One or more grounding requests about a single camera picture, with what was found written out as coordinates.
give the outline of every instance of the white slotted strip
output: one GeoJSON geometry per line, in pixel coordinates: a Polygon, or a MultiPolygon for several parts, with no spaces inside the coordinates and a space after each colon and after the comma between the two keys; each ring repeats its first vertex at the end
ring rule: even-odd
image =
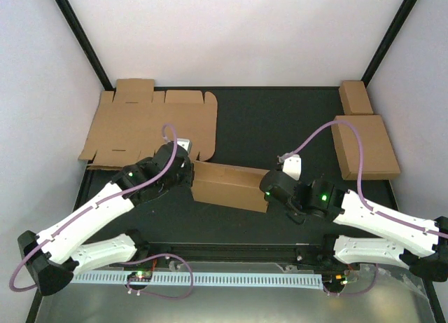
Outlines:
{"type": "MultiPolygon", "coordinates": [[[[78,284],[126,284],[132,273],[121,270],[92,270],[75,276],[71,283],[78,284]]],[[[273,273],[194,273],[193,284],[202,287],[276,287],[308,288],[322,290],[322,277],[315,274],[273,273]]],[[[154,272],[150,282],[135,281],[131,284],[157,286],[188,286],[187,272],[154,272]]]]}

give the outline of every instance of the black table surface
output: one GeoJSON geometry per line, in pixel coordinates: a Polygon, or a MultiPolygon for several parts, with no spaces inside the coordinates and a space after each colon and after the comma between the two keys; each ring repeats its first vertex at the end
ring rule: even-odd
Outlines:
{"type": "MultiPolygon", "coordinates": [[[[342,115],[337,88],[198,88],[218,100],[216,152],[210,162],[272,169],[277,156],[296,149],[316,128],[342,115]]],[[[324,130],[303,151],[301,179],[325,177],[342,187],[331,130],[324,130]]],[[[102,189],[115,172],[92,173],[88,198],[102,189]]],[[[364,181],[367,199],[392,207],[387,181],[364,181]]],[[[370,236],[355,228],[309,217],[297,225],[280,205],[267,213],[245,211],[193,201],[186,188],[174,188],[118,217],[89,241],[105,240],[129,228],[140,230],[149,242],[230,244],[319,244],[325,234],[370,236]]]]}

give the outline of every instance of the robotic arm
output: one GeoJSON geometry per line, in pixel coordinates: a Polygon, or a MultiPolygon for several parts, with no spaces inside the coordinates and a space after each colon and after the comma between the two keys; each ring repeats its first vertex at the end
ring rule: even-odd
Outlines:
{"type": "Polygon", "coordinates": [[[448,278],[448,218],[420,219],[368,201],[328,181],[299,181],[301,161],[291,156],[281,170],[269,171],[260,183],[266,201],[278,200],[294,212],[352,226],[380,238],[326,237],[325,247],[339,262],[400,266],[436,282],[448,278]]]}
{"type": "Polygon", "coordinates": [[[152,184],[138,188],[167,166],[174,150],[173,142],[161,146],[154,157],[124,167],[95,197],[59,223],[37,234],[25,231],[17,239],[22,258],[43,244],[26,264],[42,295],[58,292],[74,275],[146,257],[146,243],[136,231],[102,242],[82,244],[110,221],[164,195],[171,187],[191,187],[193,164],[188,158],[191,143],[188,139],[178,139],[177,144],[173,163],[152,184]]]}

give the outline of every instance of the white wall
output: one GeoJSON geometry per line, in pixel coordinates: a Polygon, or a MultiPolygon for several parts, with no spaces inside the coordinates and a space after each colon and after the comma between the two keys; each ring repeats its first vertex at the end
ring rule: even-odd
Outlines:
{"type": "MultiPolygon", "coordinates": [[[[73,209],[101,85],[53,0],[0,0],[0,9],[0,312],[24,322],[34,291],[8,288],[17,236],[73,209]]],[[[27,271],[17,279],[31,282],[27,271]]]]}
{"type": "MultiPolygon", "coordinates": [[[[404,213],[448,217],[448,4],[418,0],[368,86],[402,174],[393,182],[404,213]]],[[[448,284],[435,284],[448,318],[448,284]]]]}
{"type": "Polygon", "coordinates": [[[157,85],[360,79],[403,0],[70,0],[106,72],[157,85]]]}

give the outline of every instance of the cardboard box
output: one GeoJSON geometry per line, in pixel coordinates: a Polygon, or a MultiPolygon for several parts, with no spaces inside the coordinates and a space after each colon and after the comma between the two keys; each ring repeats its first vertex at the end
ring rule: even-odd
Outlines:
{"type": "Polygon", "coordinates": [[[193,198],[198,202],[266,212],[267,202],[260,190],[267,170],[195,162],[193,198]]]}
{"type": "Polygon", "coordinates": [[[345,115],[372,115],[373,110],[362,81],[343,81],[339,87],[345,115]]]}
{"type": "MultiPolygon", "coordinates": [[[[364,149],[363,179],[393,179],[400,174],[381,116],[336,116],[335,120],[349,121],[359,131],[364,149]]],[[[358,176],[359,166],[355,135],[346,125],[332,125],[331,131],[342,178],[354,180],[358,176]]]]}
{"type": "MultiPolygon", "coordinates": [[[[178,137],[192,141],[192,160],[215,152],[218,104],[210,92],[154,91],[154,80],[120,79],[115,92],[101,94],[81,160],[90,169],[118,169],[153,154],[163,145],[162,126],[172,123],[178,137]]],[[[172,139],[169,128],[167,136],[172,139]]]]}

